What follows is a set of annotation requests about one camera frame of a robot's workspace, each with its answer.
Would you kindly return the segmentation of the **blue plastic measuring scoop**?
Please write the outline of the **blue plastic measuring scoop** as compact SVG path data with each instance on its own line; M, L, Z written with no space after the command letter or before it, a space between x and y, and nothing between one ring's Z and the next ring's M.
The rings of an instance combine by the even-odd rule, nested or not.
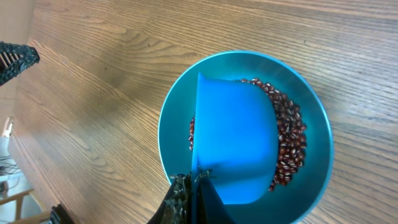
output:
M273 105L258 86L198 75L192 174L211 170L224 205L259 200L271 185L278 158Z

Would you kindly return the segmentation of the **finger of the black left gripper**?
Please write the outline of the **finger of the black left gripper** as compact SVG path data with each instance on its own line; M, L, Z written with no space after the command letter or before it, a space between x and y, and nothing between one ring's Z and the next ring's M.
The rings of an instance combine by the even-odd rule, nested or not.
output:
M34 47L1 41L1 86L39 61Z

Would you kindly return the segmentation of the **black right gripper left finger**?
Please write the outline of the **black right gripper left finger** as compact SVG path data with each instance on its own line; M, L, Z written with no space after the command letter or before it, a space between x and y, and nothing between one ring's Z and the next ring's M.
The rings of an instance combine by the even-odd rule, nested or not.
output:
M172 185L148 224L191 223L192 180L191 173L173 174Z

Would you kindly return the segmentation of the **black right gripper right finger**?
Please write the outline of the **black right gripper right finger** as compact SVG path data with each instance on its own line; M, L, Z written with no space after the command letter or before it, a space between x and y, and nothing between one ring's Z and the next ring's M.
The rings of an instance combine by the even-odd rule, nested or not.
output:
M197 224L235 224L211 183L211 170L201 170L195 179Z

